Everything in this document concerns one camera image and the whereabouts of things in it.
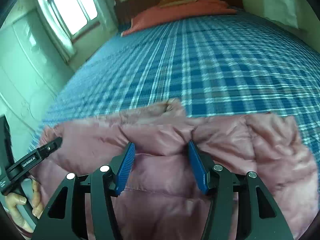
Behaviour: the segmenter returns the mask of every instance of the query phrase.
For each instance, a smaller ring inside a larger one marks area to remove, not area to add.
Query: blue rubber tip
[[[188,156],[198,188],[202,191],[202,193],[206,194],[209,191],[207,173],[201,162],[198,151],[196,150],[196,147],[192,141],[188,143]]]
[[[129,174],[134,162],[134,158],[136,155],[136,147],[134,143],[131,143],[125,153],[122,164],[119,168],[119,171],[116,175],[116,189],[115,193],[120,195],[120,193],[124,190],[125,185],[127,184]]]

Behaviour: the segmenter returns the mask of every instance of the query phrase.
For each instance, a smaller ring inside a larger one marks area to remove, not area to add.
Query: white curtain
[[[55,17],[55,14],[48,2],[46,0],[36,1],[44,27],[62,58],[66,63],[68,63],[76,53],[70,38],[60,26],[58,19]]]
[[[298,28],[295,0],[263,0],[264,17]]]
[[[98,12],[98,19],[106,31],[113,31],[117,28],[117,22],[106,0],[93,0]]]

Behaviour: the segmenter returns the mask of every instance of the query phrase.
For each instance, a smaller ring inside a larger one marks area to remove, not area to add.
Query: silver bolt
[[[223,167],[219,164],[216,164],[213,166],[213,168],[216,170],[216,171],[222,171]]]
[[[73,179],[76,175],[74,173],[68,173],[67,174],[67,179]]]
[[[108,170],[110,170],[110,167],[108,165],[103,165],[100,167],[100,171],[102,172],[107,172]]]
[[[249,177],[256,178],[257,177],[257,173],[255,173],[254,171],[249,171]]]

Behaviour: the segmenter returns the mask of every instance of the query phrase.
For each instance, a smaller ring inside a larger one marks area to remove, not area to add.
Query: blue plaid bed sheet
[[[320,166],[320,54],[272,22],[195,17],[118,34],[72,77],[45,125],[180,98],[188,116],[294,115]]]

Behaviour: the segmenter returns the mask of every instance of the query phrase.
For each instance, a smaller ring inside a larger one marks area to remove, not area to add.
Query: human hand
[[[39,192],[40,184],[35,180],[32,180],[32,190],[33,190],[33,196],[31,201],[31,205],[33,207],[32,213],[37,218],[40,218],[44,207],[41,203],[41,194]],[[23,196],[20,196],[16,193],[11,192],[5,197],[5,202],[7,204],[12,220],[16,223],[16,225],[19,226],[20,228],[23,228],[27,232],[32,233],[33,232],[32,228],[27,223],[27,221],[22,217],[21,213],[17,208],[17,205],[25,205],[27,203],[27,199]]]

